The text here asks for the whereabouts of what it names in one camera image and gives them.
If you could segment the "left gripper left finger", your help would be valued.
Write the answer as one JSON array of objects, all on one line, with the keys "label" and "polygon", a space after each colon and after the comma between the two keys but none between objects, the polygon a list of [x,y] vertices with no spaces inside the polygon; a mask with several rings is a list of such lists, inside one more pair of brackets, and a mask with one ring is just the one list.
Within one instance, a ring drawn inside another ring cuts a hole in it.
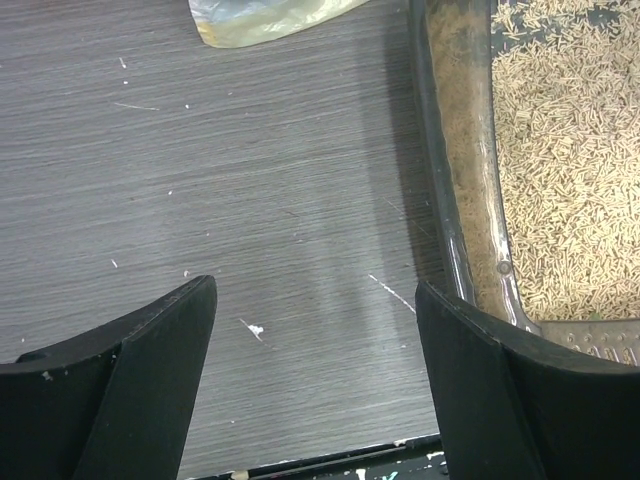
[{"label": "left gripper left finger", "polygon": [[1,367],[5,479],[177,476],[217,307],[210,275]]}]

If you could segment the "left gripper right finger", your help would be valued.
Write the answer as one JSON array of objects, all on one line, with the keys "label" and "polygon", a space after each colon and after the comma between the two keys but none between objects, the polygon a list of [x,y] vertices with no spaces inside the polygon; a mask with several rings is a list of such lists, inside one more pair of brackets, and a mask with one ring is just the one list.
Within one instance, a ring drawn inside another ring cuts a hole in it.
[{"label": "left gripper right finger", "polygon": [[639,371],[559,346],[427,282],[415,310],[454,479],[635,479]]}]

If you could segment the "dark translucent litter box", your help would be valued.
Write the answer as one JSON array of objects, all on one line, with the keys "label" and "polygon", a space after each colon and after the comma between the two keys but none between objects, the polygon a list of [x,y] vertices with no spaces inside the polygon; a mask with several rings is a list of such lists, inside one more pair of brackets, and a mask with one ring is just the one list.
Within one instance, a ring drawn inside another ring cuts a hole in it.
[{"label": "dark translucent litter box", "polygon": [[411,58],[449,291],[576,352],[639,364],[639,322],[532,322],[518,291],[502,203],[492,104],[494,1],[412,1]]}]

